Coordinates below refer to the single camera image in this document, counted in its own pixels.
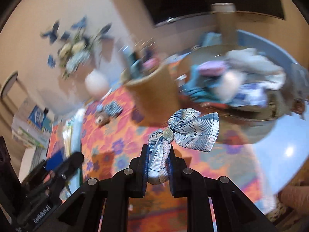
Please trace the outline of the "purple tissue pack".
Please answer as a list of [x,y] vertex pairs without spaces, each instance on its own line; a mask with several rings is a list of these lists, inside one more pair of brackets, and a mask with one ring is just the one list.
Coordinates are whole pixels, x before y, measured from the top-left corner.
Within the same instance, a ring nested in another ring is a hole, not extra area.
[[219,77],[227,70],[227,68],[228,65],[225,61],[212,60],[200,64],[196,69],[199,75],[207,77]]

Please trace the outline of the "floral orange tablecloth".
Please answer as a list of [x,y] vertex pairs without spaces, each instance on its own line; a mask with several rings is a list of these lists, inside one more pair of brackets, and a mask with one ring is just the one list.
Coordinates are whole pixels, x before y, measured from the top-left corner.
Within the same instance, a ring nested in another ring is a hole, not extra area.
[[79,109],[65,123],[55,125],[48,156],[60,149],[67,155],[75,151],[84,155],[81,170],[63,193],[68,198],[85,180],[108,179],[127,168],[143,145],[149,145],[147,191],[142,199],[129,201],[130,231],[186,229],[186,199],[173,198],[169,189],[167,162],[171,151],[205,177],[229,177],[263,213],[268,213],[274,207],[274,196],[248,139],[234,124],[220,121],[210,126],[210,130],[216,129],[218,137],[206,139],[212,145],[209,152],[179,146],[175,140],[168,142],[164,137],[168,129],[149,125],[130,93],[119,87],[107,98]]

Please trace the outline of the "stack of books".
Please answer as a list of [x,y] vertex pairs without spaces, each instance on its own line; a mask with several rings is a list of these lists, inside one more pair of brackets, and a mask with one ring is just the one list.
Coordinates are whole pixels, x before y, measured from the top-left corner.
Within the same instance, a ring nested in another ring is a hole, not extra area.
[[23,138],[26,138],[27,142],[33,141],[35,145],[47,149],[49,146],[51,132],[42,132],[36,127],[33,127],[32,125],[27,123],[27,118],[35,105],[37,104],[30,97],[27,97],[23,101],[17,112],[14,114],[11,128],[12,131],[17,133],[18,135],[21,135]]

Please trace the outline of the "blue cover book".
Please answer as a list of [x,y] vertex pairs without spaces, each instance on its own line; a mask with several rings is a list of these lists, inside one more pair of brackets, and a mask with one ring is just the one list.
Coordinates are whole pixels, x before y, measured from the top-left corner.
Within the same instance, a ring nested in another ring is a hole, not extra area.
[[34,106],[28,116],[27,123],[42,132],[52,132],[52,121],[47,117],[46,110],[42,110],[37,105]]

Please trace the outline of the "brown plush bear head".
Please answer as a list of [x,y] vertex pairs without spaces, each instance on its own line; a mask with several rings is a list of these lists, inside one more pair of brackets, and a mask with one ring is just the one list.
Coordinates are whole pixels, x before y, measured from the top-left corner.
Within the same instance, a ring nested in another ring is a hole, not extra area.
[[106,112],[100,112],[97,114],[95,124],[98,127],[102,127],[110,122],[110,116]]

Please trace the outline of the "cotton swab packet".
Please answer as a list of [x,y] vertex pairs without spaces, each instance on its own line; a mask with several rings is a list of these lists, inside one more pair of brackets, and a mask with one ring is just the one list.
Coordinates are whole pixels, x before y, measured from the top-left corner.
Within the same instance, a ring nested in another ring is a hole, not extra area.
[[[68,158],[75,152],[81,152],[81,134],[85,108],[77,110],[75,115],[67,120],[61,120],[60,133],[64,145],[64,157]],[[70,179],[63,190],[63,197],[68,199],[83,183],[82,167]]]

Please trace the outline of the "white ribbed vase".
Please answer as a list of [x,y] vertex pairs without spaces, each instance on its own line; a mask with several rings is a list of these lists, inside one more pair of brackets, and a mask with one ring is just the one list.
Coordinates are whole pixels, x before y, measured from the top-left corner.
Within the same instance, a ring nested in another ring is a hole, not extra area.
[[94,69],[85,77],[86,90],[95,99],[103,98],[110,91],[107,77],[100,70]]

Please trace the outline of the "blue plush bunny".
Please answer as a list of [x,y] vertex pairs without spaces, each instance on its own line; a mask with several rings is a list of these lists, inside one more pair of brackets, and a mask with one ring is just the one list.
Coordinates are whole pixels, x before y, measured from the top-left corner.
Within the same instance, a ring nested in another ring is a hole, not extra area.
[[283,87],[286,73],[255,48],[231,50],[225,54],[228,70],[211,89],[216,98],[231,107],[268,106],[268,91]]

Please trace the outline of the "blue plaid bow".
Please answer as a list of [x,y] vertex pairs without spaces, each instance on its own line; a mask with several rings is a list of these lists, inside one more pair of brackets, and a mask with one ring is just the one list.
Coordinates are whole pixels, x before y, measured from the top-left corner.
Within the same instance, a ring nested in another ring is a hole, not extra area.
[[217,112],[201,115],[192,108],[180,109],[168,120],[168,126],[153,132],[148,139],[148,183],[159,185],[168,181],[167,159],[171,143],[202,152],[211,152],[219,135]]

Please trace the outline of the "woven storage basket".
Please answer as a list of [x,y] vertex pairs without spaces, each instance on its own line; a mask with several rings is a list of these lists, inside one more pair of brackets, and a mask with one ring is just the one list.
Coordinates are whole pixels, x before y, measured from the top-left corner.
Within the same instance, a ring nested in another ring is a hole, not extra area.
[[175,76],[184,106],[218,112],[221,127],[251,129],[253,141],[265,136],[293,103],[285,68],[255,48],[200,47],[179,62]]

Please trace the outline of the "blue white artificial flowers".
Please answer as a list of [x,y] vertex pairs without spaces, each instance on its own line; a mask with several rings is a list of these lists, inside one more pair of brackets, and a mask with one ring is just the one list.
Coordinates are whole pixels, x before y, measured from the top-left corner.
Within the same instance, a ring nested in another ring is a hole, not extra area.
[[57,51],[57,56],[48,55],[47,65],[49,68],[59,66],[62,70],[62,78],[64,80],[73,76],[80,66],[88,63],[92,57],[94,47],[103,40],[112,39],[108,34],[112,28],[112,24],[106,24],[97,34],[88,35],[87,17],[83,16],[79,21],[73,23],[70,30],[65,30],[62,34],[58,34],[60,21],[54,22],[53,26],[40,33],[42,39],[48,39],[52,45],[54,43],[62,43]]

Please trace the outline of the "white desk lamp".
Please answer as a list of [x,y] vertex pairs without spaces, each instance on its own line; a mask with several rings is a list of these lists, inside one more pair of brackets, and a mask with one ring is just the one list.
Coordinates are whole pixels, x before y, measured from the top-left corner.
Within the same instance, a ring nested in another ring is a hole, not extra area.
[[22,88],[22,85],[18,80],[18,71],[14,71],[11,75],[9,75],[4,84],[1,86],[1,101],[8,95],[14,84],[17,84],[20,88]]

